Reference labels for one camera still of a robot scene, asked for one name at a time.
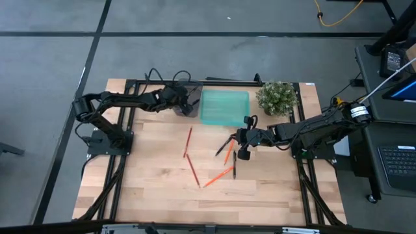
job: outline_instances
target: table leg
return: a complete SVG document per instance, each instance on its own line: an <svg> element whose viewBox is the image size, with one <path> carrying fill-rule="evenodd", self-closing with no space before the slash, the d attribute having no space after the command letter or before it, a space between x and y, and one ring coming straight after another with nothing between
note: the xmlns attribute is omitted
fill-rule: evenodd
<svg viewBox="0 0 416 234"><path fill-rule="evenodd" d="M367 199L371 203L377 203L378 200L382 199L382 195L380 194L380 188L378 187L377 180L374 176L369 177L371 194L367 195Z"/></svg>

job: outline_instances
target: black floor stripe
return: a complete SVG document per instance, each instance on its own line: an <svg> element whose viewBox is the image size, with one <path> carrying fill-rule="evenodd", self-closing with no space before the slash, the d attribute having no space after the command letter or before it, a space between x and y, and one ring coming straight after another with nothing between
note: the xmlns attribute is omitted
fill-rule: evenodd
<svg viewBox="0 0 416 234"><path fill-rule="evenodd" d="M396 19L395 13L391 9L389 3L387 2L387 0L382 0L382 3L383 3L383 6L385 8L385 11L387 11L387 14L389 15L391 23L396 24L397 19Z"/></svg>
<svg viewBox="0 0 416 234"><path fill-rule="evenodd" d="M271 37L271 38L368 38L384 32L0 32L23 37Z"/></svg>
<svg viewBox="0 0 416 234"><path fill-rule="evenodd" d="M99 20L99 24L97 27L97 33L98 32L100 33L103 31L104 23L105 23L105 20L107 19L107 14L109 13L110 4L111 4L111 0L105 1L103 13L101 14L101 18ZM91 48L90 48L90 52L88 53L88 56L85 62L83 75L78 84L77 91L75 92L75 98L81 97L84 92L86 81L88 79L88 75L91 70L92 62L94 60L94 56L97 51L98 42L99 42L99 37L98 36L94 37ZM40 199L37 212L34 216L33 224L42 224L44 222L47 207L49 205L49 202L51 201L53 188L55 187L55 183L57 182L59 170L62 165L62 161L64 159L66 147L68 146L68 141L70 139L70 135L71 135L74 122L75 122L75 115L73 113L72 106L71 106L70 113L65 121L64 129L61 132L60 139L58 141L57 147L55 148L52 168L49 173L49 177L47 179L45 189L42 193L42 198Z"/></svg>
<svg viewBox="0 0 416 234"><path fill-rule="evenodd" d="M96 32L76 32L76 31L37 31L37 32L25 32L25 31L0 31L0 36L24 36L24 37L86 37L97 36Z"/></svg>

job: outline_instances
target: black pen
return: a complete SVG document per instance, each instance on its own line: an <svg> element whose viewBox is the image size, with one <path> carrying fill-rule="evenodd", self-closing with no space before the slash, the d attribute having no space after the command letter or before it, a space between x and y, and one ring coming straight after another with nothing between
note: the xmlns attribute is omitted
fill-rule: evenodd
<svg viewBox="0 0 416 234"><path fill-rule="evenodd" d="M233 178L235 179L235 176L236 176L236 173L237 173L237 169L235 168L235 161L237 161L237 154L235 153L235 150L233 152L233 156L234 156Z"/></svg>

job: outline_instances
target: keyboard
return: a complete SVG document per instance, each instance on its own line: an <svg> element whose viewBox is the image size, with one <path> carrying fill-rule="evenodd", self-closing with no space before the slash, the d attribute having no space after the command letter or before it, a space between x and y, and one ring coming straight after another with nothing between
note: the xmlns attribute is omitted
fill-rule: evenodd
<svg viewBox="0 0 416 234"><path fill-rule="evenodd" d="M416 146L380 146L378 152L389 185L416 192Z"/></svg>

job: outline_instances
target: yellow cable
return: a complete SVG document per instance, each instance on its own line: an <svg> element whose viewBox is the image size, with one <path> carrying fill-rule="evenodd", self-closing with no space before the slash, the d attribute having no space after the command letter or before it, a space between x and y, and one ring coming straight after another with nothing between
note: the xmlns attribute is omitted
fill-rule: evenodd
<svg viewBox="0 0 416 234"><path fill-rule="evenodd" d="M318 8L318 13L320 13L320 8L319 8L319 4L318 4L318 2L317 2L317 0L314 0L315 1L315 4L317 5L317 8ZM344 18L342 18L342 19L340 19L339 21L336 21L335 23L332 23L332 24L330 24L330 25L326 25L324 22L323 22L323 20L322 20L322 17L321 16L319 16L319 20L320 20L320 23L323 25L323 26L325 26L325 27L332 27L332 26L335 26L335 25L337 25L337 24L339 24L340 22L342 22L342 21L344 21L347 17L349 17L355 10L357 10L357 8L362 4L364 2L364 0L361 0L357 5L356 5L356 7L354 7L354 9L352 9L351 11L350 11L350 13L348 13L346 16L344 16Z"/></svg>

